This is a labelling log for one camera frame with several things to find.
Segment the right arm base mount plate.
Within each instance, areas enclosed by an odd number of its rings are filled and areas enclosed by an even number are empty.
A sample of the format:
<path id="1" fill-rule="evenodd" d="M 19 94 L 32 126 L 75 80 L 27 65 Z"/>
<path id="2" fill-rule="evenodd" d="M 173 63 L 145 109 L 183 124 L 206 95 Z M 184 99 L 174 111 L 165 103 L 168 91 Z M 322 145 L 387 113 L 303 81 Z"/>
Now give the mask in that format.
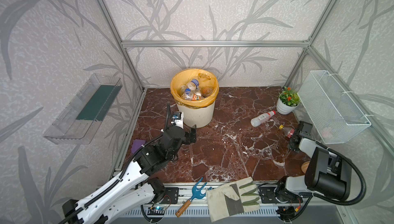
<path id="1" fill-rule="evenodd" d="M 258 193 L 260 195 L 261 202 L 264 204 L 276 204 L 279 203 L 275 195 L 276 186 L 274 185 L 260 185 Z"/>

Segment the blue cap pepsi bottle front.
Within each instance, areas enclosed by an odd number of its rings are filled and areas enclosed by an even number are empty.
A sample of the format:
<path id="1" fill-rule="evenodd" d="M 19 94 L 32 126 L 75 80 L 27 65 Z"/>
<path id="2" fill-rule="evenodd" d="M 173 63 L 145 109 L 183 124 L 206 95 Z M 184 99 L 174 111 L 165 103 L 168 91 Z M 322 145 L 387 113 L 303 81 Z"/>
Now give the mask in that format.
<path id="1" fill-rule="evenodd" d="M 192 101 L 194 99 L 194 93 L 191 89 L 186 88 L 183 92 L 183 94 L 181 95 L 181 98 L 184 100 L 189 100 Z"/>

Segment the red label clear bottle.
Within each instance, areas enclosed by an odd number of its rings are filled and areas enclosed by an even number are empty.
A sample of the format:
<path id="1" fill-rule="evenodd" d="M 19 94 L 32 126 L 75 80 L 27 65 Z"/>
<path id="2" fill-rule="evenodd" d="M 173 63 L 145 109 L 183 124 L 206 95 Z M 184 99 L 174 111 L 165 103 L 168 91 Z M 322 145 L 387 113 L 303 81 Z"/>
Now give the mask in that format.
<path id="1" fill-rule="evenodd" d="M 284 125 L 280 125 L 279 130 L 281 130 L 284 133 L 285 137 L 287 137 L 288 139 L 291 139 L 293 134 L 295 133 L 294 128 L 285 127 Z"/>

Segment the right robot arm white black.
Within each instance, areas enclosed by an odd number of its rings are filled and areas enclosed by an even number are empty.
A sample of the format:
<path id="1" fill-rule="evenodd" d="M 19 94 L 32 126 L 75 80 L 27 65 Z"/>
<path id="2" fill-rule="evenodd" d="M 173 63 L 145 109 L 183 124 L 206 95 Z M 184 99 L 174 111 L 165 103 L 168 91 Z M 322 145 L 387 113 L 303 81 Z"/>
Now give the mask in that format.
<path id="1" fill-rule="evenodd" d="M 361 202 L 367 192 L 364 176 L 357 166 L 341 153 L 323 145 L 311 137 L 313 125 L 301 121 L 296 129 L 283 125 L 279 129 L 289 139 L 289 148 L 310 157 L 303 176 L 284 176 L 275 189 L 279 202 L 316 197 L 339 206 L 351 206 Z M 360 192 L 349 200 L 352 172 L 360 181 Z"/>

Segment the blue pepsi label bottle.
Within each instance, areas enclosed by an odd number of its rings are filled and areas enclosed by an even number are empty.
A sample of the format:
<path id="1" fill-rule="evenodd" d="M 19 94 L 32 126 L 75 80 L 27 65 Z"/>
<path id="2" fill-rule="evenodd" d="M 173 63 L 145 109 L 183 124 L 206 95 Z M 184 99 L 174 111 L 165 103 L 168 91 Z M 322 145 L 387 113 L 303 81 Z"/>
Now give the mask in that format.
<path id="1" fill-rule="evenodd" d="M 199 81 L 197 79 L 192 79 L 186 84 L 186 87 L 191 91 L 195 91 L 199 88 Z"/>

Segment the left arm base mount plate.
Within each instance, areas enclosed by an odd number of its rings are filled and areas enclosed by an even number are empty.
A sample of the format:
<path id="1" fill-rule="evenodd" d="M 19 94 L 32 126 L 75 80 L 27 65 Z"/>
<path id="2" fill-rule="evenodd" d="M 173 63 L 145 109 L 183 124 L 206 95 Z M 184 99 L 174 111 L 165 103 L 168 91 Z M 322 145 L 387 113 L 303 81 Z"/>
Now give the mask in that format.
<path id="1" fill-rule="evenodd" d="M 164 197 L 160 201 L 160 204 L 177 204 L 179 198 L 179 190 L 180 189 L 178 187 L 166 187 Z"/>

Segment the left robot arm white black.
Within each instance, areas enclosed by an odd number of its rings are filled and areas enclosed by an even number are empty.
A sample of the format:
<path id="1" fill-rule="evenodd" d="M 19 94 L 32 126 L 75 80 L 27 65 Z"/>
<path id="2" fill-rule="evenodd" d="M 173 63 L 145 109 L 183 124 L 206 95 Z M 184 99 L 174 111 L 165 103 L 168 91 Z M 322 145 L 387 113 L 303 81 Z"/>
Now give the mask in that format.
<path id="1" fill-rule="evenodd" d="M 123 165 L 119 174 L 92 194 L 80 200 L 63 204 L 63 224 L 109 224 L 133 209 L 165 196 L 165 187 L 157 178 L 151 178 L 178 156 L 183 145 L 197 140 L 197 126 L 187 132 L 183 126 L 184 114 L 171 112 L 167 107 L 165 126 L 161 134 L 140 146 Z"/>

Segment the orange cap small bottle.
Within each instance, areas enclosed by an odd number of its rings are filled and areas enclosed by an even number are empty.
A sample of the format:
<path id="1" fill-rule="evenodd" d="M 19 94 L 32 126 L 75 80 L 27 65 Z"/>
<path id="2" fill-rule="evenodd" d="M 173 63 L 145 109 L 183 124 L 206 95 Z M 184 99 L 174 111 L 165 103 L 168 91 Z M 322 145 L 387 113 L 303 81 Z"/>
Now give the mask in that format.
<path id="1" fill-rule="evenodd" d="M 203 97 L 207 98 L 213 93 L 213 91 L 214 91 L 213 87 L 206 86 L 202 88 L 201 93 Z"/>

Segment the red cap white bottle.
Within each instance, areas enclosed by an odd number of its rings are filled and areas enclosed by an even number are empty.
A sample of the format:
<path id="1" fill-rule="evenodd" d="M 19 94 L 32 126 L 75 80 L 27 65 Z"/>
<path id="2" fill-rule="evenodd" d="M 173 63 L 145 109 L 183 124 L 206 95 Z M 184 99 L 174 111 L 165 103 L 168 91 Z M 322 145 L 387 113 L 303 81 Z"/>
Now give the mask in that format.
<path id="1" fill-rule="evenodd" d="M 275 111 L 270 111 L 267 113 L 263 113 L 255 118 L 253 118 L 250 123 L 253 127 L 258 127 L 266 121 L 270 120 L 276 114 Z"/>

